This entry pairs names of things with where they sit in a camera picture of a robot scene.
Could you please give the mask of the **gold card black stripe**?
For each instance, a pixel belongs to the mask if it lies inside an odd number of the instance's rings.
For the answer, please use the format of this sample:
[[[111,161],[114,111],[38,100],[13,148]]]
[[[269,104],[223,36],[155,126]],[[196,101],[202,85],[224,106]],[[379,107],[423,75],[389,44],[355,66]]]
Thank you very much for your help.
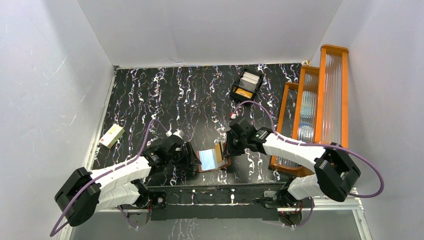
[[[225,162],[225,158],[223,156],[223,144],[221,142],[218,142],[214,146],[215,151],[215,160],[218,165],[223,164]]]

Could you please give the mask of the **brown leather card holder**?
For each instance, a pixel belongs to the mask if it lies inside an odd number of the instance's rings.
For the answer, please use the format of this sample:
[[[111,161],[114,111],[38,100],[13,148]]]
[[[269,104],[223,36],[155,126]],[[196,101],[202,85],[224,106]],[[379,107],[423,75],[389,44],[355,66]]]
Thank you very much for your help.
[[[217,164],[214,147],[197,151],[196,155],[201,161],[201,165],[198,166],[198,171],[200,173],[221,170],[231,165],[231,159],[229,157],[224,157],[223,164]]]

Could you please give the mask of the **gold VIP card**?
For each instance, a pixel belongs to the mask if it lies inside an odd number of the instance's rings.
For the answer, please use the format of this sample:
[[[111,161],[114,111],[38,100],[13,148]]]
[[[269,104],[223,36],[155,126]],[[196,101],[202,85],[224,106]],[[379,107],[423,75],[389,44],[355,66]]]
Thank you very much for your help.
[[[245,98],[248,98],[248,99],[251,99],[251,98],[252,98],[252,96],[253,96],[253,93],[252,93],[252,92],[249,92],[249,91],[244,90],[244,89],[242,89],[242,88],[238,88],[238,89],[235,91],[235,93],[236,93],[236,94],[238,94],[238,95],[240,95],[240,96],[243,96],[243,97],[245,97]]]

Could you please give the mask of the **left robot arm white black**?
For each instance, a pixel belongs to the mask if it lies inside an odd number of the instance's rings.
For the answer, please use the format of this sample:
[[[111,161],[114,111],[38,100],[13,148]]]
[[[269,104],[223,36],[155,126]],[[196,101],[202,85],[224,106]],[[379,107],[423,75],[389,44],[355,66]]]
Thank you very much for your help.
[[[76,169],[54,200],[72,227],[83,224],[96,212],[122,205],[164,208],[166,194],[149,190],[141,180],[162,172],[169,163],[181,164],[187,171],[201,165],[191,143],[174,133],[120,164],[91,171]]]

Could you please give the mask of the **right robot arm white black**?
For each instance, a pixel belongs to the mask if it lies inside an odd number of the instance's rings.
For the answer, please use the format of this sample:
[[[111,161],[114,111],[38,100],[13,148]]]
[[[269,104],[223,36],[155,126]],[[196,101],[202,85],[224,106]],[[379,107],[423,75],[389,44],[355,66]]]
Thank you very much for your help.
[[[225,156],[239,156],[249,149],[289,160],[312,171],[311,175],[288,181],[281,189],[282,202],[288,207],[295,207],[301,200],[315,196],[343,202],[361,176],[354,161],[336,143],[309,146],[275,134],[267,127],[256,129],[241,116],[232,119],[229,127]]]

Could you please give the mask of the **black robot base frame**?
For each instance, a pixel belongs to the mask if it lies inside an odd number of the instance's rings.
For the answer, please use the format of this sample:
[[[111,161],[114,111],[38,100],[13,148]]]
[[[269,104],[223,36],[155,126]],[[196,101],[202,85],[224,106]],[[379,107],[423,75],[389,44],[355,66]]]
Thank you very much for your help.
[[[311,200],[296,200],[283,183],[149,186],[141,203],[122,205],[131,214],[147,213],[152,221],[174,219],[262,219],[298,224]]]

